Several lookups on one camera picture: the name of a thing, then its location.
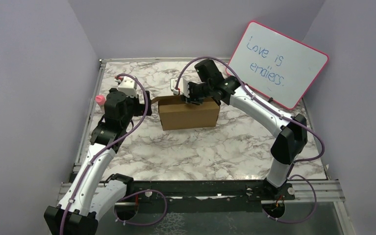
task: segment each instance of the white marble table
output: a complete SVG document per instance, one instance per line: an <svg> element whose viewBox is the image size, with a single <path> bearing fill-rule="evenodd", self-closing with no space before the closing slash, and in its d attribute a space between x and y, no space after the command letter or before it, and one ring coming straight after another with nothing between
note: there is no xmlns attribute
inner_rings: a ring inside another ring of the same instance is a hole
<svg viewBox="0 0 376 235"><path fill-rule="evenodd" d="M110 62L106 66L100 94L107 95L116 87L113 77L121 72L136 76L153 97L171 95L169 80L176 78L187 62ZM199 81L192 65L184 74ZM135 180L241 180L264 179L273 158L271 134L242 111L225 104L215 128L162 131L153 105L153 115L123 142L118 154L108 166L103 179L112 173L134 177ZM305 115L300 103L293 113ZM91 131L102 116L96 107ZM318 153L309 134L308 144L299 158ZM325 179L320 160L298 163L293 173L309 179Z"/></svg>

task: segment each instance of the brown box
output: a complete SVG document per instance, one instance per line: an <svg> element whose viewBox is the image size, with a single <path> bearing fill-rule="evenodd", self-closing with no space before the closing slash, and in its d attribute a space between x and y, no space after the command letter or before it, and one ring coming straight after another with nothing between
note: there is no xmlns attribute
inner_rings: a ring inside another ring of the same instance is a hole
<svg viewBox="0 0 376 235"><path fill-rule="evenodd" d="M205 99L202 105L185 104L179 95L156 97L152 104L156 102L164 131L217 125L220 107L211 98Z"/></svg>

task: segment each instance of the whiteboard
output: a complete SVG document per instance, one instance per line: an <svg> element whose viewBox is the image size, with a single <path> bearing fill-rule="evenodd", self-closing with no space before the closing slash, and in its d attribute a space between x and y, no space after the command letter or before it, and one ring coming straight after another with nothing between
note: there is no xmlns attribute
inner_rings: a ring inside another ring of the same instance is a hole
<svg viewBox="0 0 376 235"><path fill-rule="evenodd" d="M323 52L250 22L229 65L249 86L293 109L328 60Z"/></svg>

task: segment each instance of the cable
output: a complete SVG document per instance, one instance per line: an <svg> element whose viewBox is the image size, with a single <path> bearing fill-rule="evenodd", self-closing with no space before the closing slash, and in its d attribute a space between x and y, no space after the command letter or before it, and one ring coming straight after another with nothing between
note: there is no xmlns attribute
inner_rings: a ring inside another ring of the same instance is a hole
<svg viewBox="0 0 376 235"><path fill-rule="evenodd" d="M145 120L146 118L146 115L148 113L148 108L149 108L149 102L148 102L148 95L145 91L145 88L143 87L143 85L139 82L139 80L137 80L137 78L133 77L132 75L130 74L126 74L126 73L120 73L119 75L117 75L118 77L120 76L126 76L126 77L129 77L131 78L132 80L134 80L134 82L137 83L137 85L139 85L140 89L142 89L142 92L143 92L143 97L144 97L144 100L145 100L145 111L143 112L143 116L142 118L140 119L140 121L136 124L136 126L134 126L134 128L132 128L128 133L126 133L125 135L121 136L120 138L118 138L117 140L111 142L110 144L108 144L106 147L104 147L102 150L100 150L100 152L98 152L96 155L93 156L93 158L89 161L89 163L91 163L90 165L87 165L84 169L84 171L82 172L81 174L81 177L79 178L77 184L76 184L76 187L74 189L74 191L72 192L71 194L71 197L69 199L69 201L74 201L75 199L75 196L76 194L78 193L78 190L79 190L79 187L81 186L82 184L82 181L84 180L84 177L85 175L87 174L87 172L89 171L90 167L93 165L93 163L97 160L97 158L107 149L111 148L113 145L117 144L118 142L124 140L124 138L126 138L127 136L129 136L131 133L133 133L137 128L139 128L140 124L142 124L142 122ZM59 235L63 235L64 234L64 227L65 227L65 220L67 218L67 214L68 214L68 211L71 207L72 203L71 202L68 202L65 210L64 210L64 213L62 215L62 219L61 219L61 225L59 227Z"/></svg>
<svg viewBox="0 0 376 235"><path fill-rule="evenodd" d="M283 219L279 219L279 218L273 218L269 214L267 214L267 212L265 210L263 210L263 212L267 215L268 218L275 220L276 222L283 223L283 224L299 224L299 223L307 221L308 219L310 219L310 217L313 216L313 214L316 211L316 208L318 208L318 203L317 203L318 199L316 198L315 189L313 188L312 184L301 175L292 175L289 179L291 180L291 179L295 178L296 176L301 177L303 180L305 180L309 184L310 188L312 189L313 198L315 199L315 205L313 206L312 211L304 219L297 220L297 221L289 221L289 220L283 220Z"/></svg>
<svg viewBox="0 0 376 235"><path fill-rule="evenodd" d="M237 80L240 82L241 84L241 87L243 88L243 90L251 97L251 100L254 100L255 102L257 102L258 104L260 104L261 106L263 106L264 108L266 108L267 110L269 110L273 115L281 118L281 119L284 119L286 121L289 121L295 125L298 125L300 126L301 128L305 129L306 131L308 131L309 133L311 133L314 137L316 137L319 142L321 143L321 152L319 153L318 156L316 157L313 157L313 158L306 158L306 159L298 159L298 160L295 160L293 163L298 163L298 162L305 162L305 161L313 161L313 160L316 160L318 158L320 158L324 153L325 153L325 144L324 144L324 141L314 132L312 131L310 128L308 128L307 126L301 124L300 122L297 122L291 118L288 118L288 117L282 117L278 112L276 112L274 109L270 108L268 105L266 105L264 102L258 100L258 99L254 99L254 96L250 93L249 90L246 89L246 85L245 83L240 79L240 77L238 76L238 74L227 64L225 63L224 61L216 58L216 57L212 57L212 56L201 56L201 57L198 57L196 59L193 59L192 61L190 61L183 69L182 71L180 72L179 74L179 77L177 78L177 81L176 81L176 85L175 85L175 89L178 89L178 85L179 85L179 81L183 75L183 73L186 71L186 69L192 64L194 63L195 61L198 61L198 60L202 60L202 59L211 59L211 60L215 60L215 61L218 61L220 62L221 64L223 64L228 70L230 70L230 72L237 78Z"/></svg>
<svg viewBox="0 0 376 235"><path fill-rule="evenodd" d="M133 222L128 222L126 220L121 220L118 216L117 216L117 213L116 211L114 210L114 215L116 217L116 222L117 221L120 221L122 222L124 225L125 224L130 224L130 225L136 225L136 226L150 226L150 225L153 225L153 224L157 224L159 223L165 216L166 216L166 213L168 211L168 201L166 200L166 197L165 195L163 195L163 193L157 191L157 190L154 190L154 189L147 189L147 190L143 190L143 191L139 191L139 192L135 192L133 194L130 194L129 196L126 196L126 197L123 197L122 199L120 199L119 201L123 201L123 200L126 200L130 197L133 197L133 196L137 196L139 195L140 193L144 193L144 192L156 192L157 194L159 194L160 196L163 197L163 200L165 201L165 209L163 211L163 214L154 222L151 222L151 223L147 223L147 224L139 224L139 223L133 223Z"/></svg>

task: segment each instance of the bolt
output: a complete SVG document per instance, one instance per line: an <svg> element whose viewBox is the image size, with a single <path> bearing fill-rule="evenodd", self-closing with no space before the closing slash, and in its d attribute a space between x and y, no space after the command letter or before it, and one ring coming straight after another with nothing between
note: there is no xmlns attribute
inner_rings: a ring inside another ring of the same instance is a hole
<svg viewBox="0 0 376 235"><path fill-rule="evenodd" d="M290 195L295 195L295 189L290 187L287 189L287 192L290 194Z"/></svg>

